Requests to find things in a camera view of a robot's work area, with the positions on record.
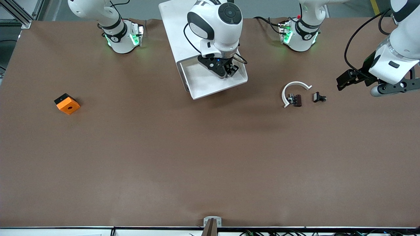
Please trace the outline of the orange block with black side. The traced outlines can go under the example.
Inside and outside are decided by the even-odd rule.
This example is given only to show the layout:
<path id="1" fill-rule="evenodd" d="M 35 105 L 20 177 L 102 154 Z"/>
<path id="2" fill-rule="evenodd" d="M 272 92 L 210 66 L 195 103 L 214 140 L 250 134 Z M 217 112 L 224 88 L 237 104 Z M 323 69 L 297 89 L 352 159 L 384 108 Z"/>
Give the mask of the orange block with black side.
<path id="1" fill-rule="evenodd" d="M 61 112 L 68 115 L 80 109 L 80 104 L 67 93 L 64 93 L 60 97 L 56 98 L 54 103 Z"/>

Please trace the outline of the grey metal bracket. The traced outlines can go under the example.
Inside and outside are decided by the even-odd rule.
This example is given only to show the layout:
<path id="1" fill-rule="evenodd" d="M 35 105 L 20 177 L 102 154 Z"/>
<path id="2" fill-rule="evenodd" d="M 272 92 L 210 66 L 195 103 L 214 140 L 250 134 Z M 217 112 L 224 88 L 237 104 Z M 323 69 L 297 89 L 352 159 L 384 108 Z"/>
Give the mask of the grey metal bracket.
<path id="1" fill-rule="evenodd" d="M 222 218 L 219 216 L 207 216 L 203 219 L 203 227 L 206 227 L 208 221 L 211 221 L 216 227 L 222 227 Z"/>

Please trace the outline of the white curved plastic clip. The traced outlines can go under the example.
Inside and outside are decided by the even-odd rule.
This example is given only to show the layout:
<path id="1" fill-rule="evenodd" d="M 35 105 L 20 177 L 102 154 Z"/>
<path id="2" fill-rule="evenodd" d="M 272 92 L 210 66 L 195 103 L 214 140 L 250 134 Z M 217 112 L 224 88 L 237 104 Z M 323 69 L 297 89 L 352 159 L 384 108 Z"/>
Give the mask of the white curved plastic clip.
<path id="1" fill-rule="evenodd" d="M 298 82 L 298 81 L 296 81 L 296 82 L 289 82 L 288 84 L 286 84 L 283 87 L 282 93 L 281 93 L 282 101 L 284 103 L 284 106 L 283 106 L 284 108 L 288 107 L 291 104 L 290 101 L 288 100 L 288 98 L 285 95 L 285 91 L 286 91 L 286 89 L 288 87 L 294 86 L 294 85 L 301 86 L 301 87 L 305 88 L 306 90 L 310 90 L 312 88 L 312 85 L 307 85 L 306 83 Z"/>

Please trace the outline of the aluminium frame profile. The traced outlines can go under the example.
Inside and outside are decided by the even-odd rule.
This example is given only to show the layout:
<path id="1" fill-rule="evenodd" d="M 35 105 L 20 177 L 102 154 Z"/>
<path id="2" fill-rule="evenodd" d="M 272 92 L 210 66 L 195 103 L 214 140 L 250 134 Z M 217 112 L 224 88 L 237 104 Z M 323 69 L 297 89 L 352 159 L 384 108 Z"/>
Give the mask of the aluminium frame profile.
<path id="1" fill-rule="evenodd" d="M 28 29 L 40 18 L 46 0 L 0 0 L 0 25 Z"/>

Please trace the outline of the white drawer cabinet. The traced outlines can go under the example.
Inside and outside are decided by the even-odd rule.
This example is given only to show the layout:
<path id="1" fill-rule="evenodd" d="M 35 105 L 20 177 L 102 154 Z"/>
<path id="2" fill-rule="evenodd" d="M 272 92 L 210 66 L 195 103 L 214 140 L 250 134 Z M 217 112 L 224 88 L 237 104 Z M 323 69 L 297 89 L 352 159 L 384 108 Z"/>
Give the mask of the white drawer cabinet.
<path id="1" fill-rule="evenodd" d="M 190 28 L 185 28 L 187 13 L 196 0 L 169 0 L 159 4 L 159 11 L 167 33 L 169 44 L 175 63 L 187 56 L 192 56 L 200 46 L 200 38 L 192 33 Z M 234 60 L 246 64 L 241 57 L 239 47 Z"/>

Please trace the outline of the dark brown small connector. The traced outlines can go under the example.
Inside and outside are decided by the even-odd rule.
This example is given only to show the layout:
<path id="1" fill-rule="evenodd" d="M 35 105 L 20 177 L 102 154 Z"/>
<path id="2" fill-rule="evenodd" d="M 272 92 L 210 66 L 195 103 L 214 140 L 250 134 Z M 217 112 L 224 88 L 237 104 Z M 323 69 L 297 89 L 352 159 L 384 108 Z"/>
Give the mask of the dark brown small connector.
<path id="1" fill-rule="evenodd" d="M 301 107 L 302 106 L 302 98 L 300 94 L 294 95 L 289 94 L 287 97 L 288 103 L 294 107 Z"/>

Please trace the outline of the white drawer holding button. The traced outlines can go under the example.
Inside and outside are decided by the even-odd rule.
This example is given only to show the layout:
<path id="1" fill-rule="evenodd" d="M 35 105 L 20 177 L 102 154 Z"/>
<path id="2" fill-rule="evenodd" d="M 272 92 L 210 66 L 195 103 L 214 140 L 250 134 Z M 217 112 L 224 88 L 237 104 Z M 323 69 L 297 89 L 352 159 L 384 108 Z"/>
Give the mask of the white drawer holding button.
<path id="1" fill-rule="evenodd" d="M 245 64 L 233 60 L 238 71 L 232 77 L 221 79 L 198 61 L 198 53 L 176 62 L 183 86 L 194 100 L 242 85 L 248 82 Z"/>

